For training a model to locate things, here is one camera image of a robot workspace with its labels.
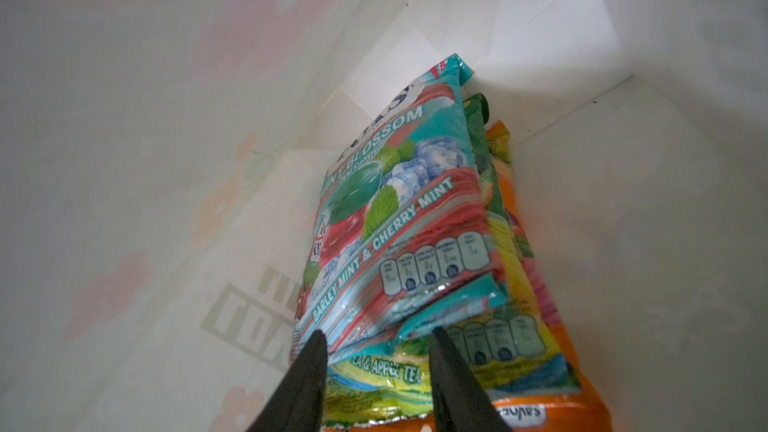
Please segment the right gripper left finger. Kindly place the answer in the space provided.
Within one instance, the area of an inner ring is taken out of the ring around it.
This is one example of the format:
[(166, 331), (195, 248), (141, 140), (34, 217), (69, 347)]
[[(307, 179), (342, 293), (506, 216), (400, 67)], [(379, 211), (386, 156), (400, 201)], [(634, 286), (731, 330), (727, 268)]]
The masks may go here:
[(316, 330), (246, 431), (320, 431), (327, 368), (327, 340)]

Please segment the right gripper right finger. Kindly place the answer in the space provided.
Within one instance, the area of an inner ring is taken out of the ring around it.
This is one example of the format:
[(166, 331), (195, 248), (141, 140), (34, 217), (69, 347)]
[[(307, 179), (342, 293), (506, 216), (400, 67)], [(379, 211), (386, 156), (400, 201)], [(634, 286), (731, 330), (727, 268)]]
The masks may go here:
[(430, 335), (429, 369), (438, 432), (510, 432), (443, 328)]

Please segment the white paper gift bag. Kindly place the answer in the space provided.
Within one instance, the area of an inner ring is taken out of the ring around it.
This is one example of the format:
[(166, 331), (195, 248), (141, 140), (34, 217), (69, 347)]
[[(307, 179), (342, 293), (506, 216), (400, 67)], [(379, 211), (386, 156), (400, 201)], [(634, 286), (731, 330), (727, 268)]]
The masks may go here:
[(460, 55), (618, 431), (767, 427), (767, 0), (1, 0), (1, 427), (240, 431), (326, 169)]

